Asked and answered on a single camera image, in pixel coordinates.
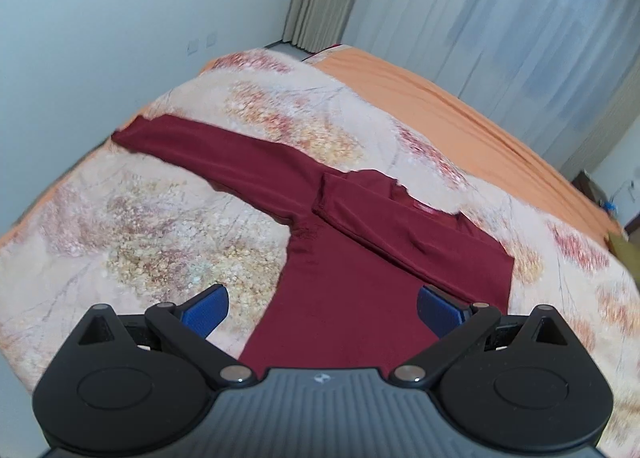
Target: red long-sleeve shirt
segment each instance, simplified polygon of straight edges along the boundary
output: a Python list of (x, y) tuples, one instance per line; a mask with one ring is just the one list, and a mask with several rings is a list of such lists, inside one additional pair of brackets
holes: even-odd
[(173, 115), (137, 117), (112, 139), (289, 224), (276, 293), (240, 356), (258, 375), (268, 366), (389, 372), (436, 340), (417, 316), (424, 282), (506, 312), (513, 258), (463, 214), (424, 206), (376, 170), (343, 173)]

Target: metal bolt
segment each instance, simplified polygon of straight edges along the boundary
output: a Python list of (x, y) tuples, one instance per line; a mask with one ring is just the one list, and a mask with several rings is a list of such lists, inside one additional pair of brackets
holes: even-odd
[(220, 371), (220, 377), (224, 378), (227, 382), (244, 382), (245, 380), (249, 380), (251, 375), (251, 370), (246, 366), (242, 366), (242, 364), (227, 366)]
[(398, 366), (394, 371), (396, 378), (402, 380), (402, 382), (418, 382), (422, 380), (426, 374), (420, 366), (412, 366), (410, 364)]

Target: floor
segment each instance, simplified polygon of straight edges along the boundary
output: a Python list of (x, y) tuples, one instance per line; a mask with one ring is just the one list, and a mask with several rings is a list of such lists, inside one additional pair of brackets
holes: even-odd
[(277, 52), (283, 52), (284, 54), (289, 54), (292, 58), (296, 58), (299, 61), (306, 60), (306, 58), (311, 56), (310, 53), (306, 52), (305, 50), (302, 50), (301, 48), (294, 47), (291, 44), (277, 43), (267, 48), (269, 48), (269, 50), (275, 50)]
[[(310, 54), (291, 44), (268, 48), (297, 60)], [(48, 449), (31, 411), (31, 396), (0, 354), (0, 458), (36, 458)]]

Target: floral comforter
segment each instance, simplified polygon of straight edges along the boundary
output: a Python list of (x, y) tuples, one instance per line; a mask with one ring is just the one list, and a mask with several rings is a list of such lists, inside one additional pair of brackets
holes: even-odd
[[(555, 305), (607, 377), (615, 409), (601, 449), (640, 456), (640, 299), (628, 272), (311, 63), (265, 50), (225, 56), (142, 113), (285, 143), (345, 171), (375, 168), (423, 203), (462, 210), (515, 258), (510, 313)], [(107, 141), (3, 239), (0, 350), (32, 389), (90, 305), (137, 313), (219, 281), (230, 312), (209, 339), (239, 356), (274, 294), (288, 238), (286, 226), (201, 178)]]

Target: shirt sleeve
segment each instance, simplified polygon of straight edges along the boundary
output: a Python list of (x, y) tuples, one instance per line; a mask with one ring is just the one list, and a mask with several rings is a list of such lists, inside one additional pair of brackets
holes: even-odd
[(290, 223), (310, 212), (323, 173), (340, 174), (290, 146), (175, 115), (136, 117), (111, 139), (183, 167)]
[(321, 189), (313, 211), (335, 229), (462, 301), (486, 301), (507, 312), (513, 258), (496, 240), (343, 178), (326, 175)]

